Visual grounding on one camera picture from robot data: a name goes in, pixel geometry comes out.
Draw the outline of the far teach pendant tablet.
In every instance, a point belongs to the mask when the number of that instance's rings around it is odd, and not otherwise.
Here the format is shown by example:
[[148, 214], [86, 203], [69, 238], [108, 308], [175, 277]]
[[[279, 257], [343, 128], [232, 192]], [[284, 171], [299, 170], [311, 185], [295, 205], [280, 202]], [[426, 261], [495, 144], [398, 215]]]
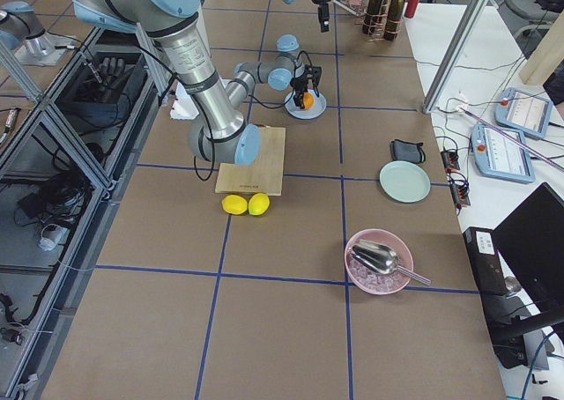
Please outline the far teach pendant tablet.
[[501, 126], [521, 130], [527, 137], [542, 139], [552, 110], [553, 103], [549, 99], [510, 87], [501, 94], [494, 119]]

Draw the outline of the near teach pendant tablet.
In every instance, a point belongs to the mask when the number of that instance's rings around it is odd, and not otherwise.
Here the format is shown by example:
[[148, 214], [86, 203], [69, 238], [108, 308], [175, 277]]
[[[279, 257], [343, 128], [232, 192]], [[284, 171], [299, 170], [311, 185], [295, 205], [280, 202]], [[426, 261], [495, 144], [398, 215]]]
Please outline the near teach pendant tablet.
[[520, 130], [495, 131], [482, 123], [473, 127], [471, 150], [479, 173], [505, 181], [533, 183], [535, 174], [530, 154], [510, 138], [525, 143]]

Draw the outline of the metal ice scoop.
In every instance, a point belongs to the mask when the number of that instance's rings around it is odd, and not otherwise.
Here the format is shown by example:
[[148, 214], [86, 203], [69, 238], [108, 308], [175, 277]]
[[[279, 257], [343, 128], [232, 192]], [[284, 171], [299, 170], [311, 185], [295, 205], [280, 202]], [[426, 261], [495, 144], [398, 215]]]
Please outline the metal ice scoop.
[[351, 255], [357, 262], [372, 272], [381, 275], [399, 272], [423, 285], [431, 285], [429, 278], [425, 278], [402, 266], [399, 263], [399, 256], [396, 251], [385, 245], [361, 240], [352, 246]]

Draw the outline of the grey folded cloth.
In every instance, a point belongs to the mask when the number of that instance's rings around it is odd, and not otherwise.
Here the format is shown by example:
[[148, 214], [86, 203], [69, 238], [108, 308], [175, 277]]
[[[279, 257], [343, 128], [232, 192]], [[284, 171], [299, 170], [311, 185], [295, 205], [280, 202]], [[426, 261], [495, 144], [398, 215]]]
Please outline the grey folded cloth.
[[413, 164], [421, 164], [426, 161], [423, 143], [407, 142], [394, 139], [390, 142], [390, 153], [393, 160], [402, 160]]

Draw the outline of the pink bowl with ice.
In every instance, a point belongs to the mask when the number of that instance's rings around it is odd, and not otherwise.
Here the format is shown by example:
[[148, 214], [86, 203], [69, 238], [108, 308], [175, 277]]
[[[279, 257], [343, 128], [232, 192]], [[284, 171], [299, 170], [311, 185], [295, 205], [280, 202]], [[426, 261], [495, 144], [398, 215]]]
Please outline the pink bowl with ice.
[[411, 279], [401, 272], [382, 275], [372, 272], [352, 257], [353, 246], [360, 240], [372, 241], [392, 248], [399, 256], [399, 264], [413, 270], [412, 254], [408, 246], [395, 234], [383, 229], [363, 229], [354, 234], [345, 246], [345, 269], [349, 279], [366, 293], [384, 295], [404, 289]]

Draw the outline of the bamboo cutting board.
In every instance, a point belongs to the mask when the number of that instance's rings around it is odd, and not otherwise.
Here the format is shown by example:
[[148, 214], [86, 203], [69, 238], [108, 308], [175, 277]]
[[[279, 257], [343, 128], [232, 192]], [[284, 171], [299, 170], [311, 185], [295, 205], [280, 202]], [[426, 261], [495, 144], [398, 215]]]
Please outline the bamboo cutting board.
[[258, 129], [262, 146], [255, 161], [248, 166], [222, 163], [216, 180], [216, 193], [281, 195], [286, 129], [271, 126], [259, 126]]

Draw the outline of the light green plate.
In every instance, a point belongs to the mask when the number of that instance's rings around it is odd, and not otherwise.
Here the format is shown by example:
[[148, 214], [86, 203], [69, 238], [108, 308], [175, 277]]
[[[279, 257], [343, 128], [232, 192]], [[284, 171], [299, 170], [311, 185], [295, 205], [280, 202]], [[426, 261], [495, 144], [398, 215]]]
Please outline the light green plate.
[[383, 191], [401, 203], [416, 203], [425, 199], [431, 190], [427, 173], [407, 161], [391, 161], [379, 173]]

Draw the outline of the lower yellow lemon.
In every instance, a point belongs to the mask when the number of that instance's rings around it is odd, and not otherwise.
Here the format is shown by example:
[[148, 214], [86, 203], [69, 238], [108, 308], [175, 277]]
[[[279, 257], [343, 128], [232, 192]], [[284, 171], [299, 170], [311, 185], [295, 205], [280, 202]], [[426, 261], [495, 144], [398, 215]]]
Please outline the lower yellow lemon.
[[227, 195], [221, 201], [224, 212], [231, 215], [242, 215], [248, 210], [248, 201], [239, 195]]

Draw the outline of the orange fruit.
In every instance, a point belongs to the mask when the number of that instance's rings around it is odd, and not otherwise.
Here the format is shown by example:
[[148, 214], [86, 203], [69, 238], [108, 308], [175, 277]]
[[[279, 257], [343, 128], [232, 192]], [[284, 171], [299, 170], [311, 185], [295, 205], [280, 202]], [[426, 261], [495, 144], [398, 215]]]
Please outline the orange fruit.
[[314, 103], [315, 103], [314, 97], [310, 93], [308, 93], [308, 109], [312, 108]]

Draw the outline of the black monitor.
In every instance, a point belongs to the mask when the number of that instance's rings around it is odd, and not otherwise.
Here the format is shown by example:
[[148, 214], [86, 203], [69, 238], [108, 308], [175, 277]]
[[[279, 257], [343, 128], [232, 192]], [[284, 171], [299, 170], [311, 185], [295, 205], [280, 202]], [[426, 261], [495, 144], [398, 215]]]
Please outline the black monitor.
[[494, 230], [493, 244], [539, 312], [526, 316], [504, 295], [481, 295], [494, 353], [506, 368], [528, 365], [524, 336], [563, 330], [563, 199], [541, 183]]

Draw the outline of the light blue plate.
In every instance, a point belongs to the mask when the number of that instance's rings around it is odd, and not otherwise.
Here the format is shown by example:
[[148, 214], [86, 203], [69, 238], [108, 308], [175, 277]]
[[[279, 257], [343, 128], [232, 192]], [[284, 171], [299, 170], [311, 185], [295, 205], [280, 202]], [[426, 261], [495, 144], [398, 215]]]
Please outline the light blue plate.
[[292, 93], [286, 95], [286, 111], [294, 118], [301, 120], [311, 120], [320, 116], [325, 111], [327, 102], [322, 93], [316, 93], [313, 89], [308, 89], [308, 92], [304, 95], [303, 105], [304, 108], [295, 105]]

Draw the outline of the upper yellow lemon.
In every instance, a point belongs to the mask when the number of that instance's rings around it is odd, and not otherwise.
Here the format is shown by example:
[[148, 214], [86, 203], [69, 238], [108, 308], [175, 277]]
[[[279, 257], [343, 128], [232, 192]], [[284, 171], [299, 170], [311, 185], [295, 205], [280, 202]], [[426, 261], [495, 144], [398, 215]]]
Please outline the upper yellow lemon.
[[270, 208], [270, 198], [265, 193], [255, 193], [248, 201], [248, 213], [251, 216], [264, 215]]

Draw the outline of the teach pendant tablet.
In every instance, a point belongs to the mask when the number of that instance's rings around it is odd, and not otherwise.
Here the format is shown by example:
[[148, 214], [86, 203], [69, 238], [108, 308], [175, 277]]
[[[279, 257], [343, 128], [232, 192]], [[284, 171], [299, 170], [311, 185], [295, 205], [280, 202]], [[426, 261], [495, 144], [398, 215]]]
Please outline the teach pendant tablet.
[[471, 150], [479, 173], [505, 181], [533, 183], [535, 174], [530, 154], [510, 138], [525, 143], [520, 130], [495, 131], [482, 123], [473, 127]]
[[521, 130], [527, 137], [542, 139], [552, 110], [553, 103], [549, 99], [510, 87], [501, 94], [494, 119], [501, 126]]

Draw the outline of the yellow lemon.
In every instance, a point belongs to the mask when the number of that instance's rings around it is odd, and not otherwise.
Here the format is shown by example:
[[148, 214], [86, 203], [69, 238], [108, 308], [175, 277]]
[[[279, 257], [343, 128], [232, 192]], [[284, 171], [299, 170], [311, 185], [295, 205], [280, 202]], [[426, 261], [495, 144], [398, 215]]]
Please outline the yellow lemon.
[[265, 193], [255, 193], [248, 201], [248, 213], [251, 216], [264, 215], [270, 208], [270, 198]]
[[242, 215], [248, 210], [248, 201], [239, 195], [227, 195], [221, 201], [224, 212], [231, 215]]

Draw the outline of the person in black shirt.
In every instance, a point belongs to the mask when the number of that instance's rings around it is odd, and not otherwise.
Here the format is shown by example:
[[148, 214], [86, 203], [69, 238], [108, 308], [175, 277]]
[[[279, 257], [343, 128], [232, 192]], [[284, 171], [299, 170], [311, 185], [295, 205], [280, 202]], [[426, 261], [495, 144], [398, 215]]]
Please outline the person in black shirt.
[[546, 93], [563, 117], [563, 63], [561, 63], [543, 84]]

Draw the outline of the dark green wine bottle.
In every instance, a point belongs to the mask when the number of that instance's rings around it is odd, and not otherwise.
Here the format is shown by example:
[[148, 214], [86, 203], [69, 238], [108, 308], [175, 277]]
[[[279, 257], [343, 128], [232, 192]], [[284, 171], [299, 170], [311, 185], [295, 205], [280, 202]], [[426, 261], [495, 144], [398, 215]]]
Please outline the dark green wine bottle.
[[404, 2], [405, 0], [390, 0], [383, 33], [383, 39], [386, 41], [394, 41], [398, 35]]

